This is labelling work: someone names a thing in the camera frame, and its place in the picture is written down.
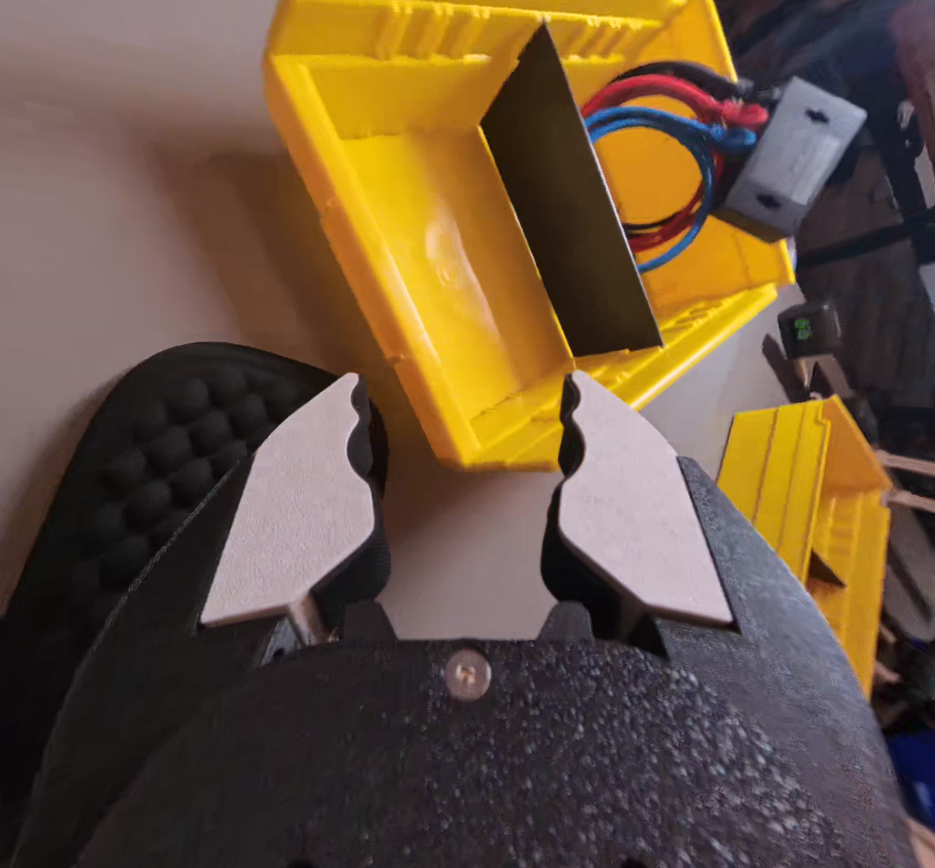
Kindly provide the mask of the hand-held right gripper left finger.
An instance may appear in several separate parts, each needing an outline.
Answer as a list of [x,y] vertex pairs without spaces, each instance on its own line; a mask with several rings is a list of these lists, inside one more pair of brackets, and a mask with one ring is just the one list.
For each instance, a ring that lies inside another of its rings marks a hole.
[[287,617],[323,642],[350,604],[385,588],[391,557],[364,378],[349,373],[284,420],[254,453],[200,623]]

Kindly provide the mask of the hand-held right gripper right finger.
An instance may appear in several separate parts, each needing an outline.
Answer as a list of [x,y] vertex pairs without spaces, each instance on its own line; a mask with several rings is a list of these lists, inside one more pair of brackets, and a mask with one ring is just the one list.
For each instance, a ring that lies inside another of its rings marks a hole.
[[562,477],[549,503],[542,580],[579,605],[596,639],[649,639],[657,620],[716,631],[734,615],[679,456],[582,371],[564,380]]

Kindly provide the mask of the black ethernet switch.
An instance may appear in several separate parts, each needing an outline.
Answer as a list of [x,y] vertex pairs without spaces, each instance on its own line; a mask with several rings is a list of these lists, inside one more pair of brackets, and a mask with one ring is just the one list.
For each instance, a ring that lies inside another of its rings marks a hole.
[[766,243],[794,238],[867,117],[811,81],[789,79],[712,216]]

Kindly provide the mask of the black dimpled cushion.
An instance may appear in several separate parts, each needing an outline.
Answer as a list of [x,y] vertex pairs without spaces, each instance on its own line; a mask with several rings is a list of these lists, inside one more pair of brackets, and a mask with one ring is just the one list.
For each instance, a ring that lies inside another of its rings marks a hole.
[[[100,806],[186,710],[278,646],[287,617],[200,616],[254,453],[341,376],[193,343],[141,363],[89,423],[2,636],[2,802]],[[385,431],[369,435],[380,498]]]

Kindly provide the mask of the small black display device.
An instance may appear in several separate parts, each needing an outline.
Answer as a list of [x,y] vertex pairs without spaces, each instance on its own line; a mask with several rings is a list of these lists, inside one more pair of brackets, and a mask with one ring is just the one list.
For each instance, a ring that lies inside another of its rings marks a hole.
[[808,301],[777,316],[785,357],[790,361],[833,355],[842,342],[842,326],[834,303]]

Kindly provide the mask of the black bin divider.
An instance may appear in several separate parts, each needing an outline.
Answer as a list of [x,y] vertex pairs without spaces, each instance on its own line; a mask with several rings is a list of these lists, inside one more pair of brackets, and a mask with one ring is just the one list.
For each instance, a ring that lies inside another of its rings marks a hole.
[[482,130],[557,323],[576,358],[664,340],[546,23]]

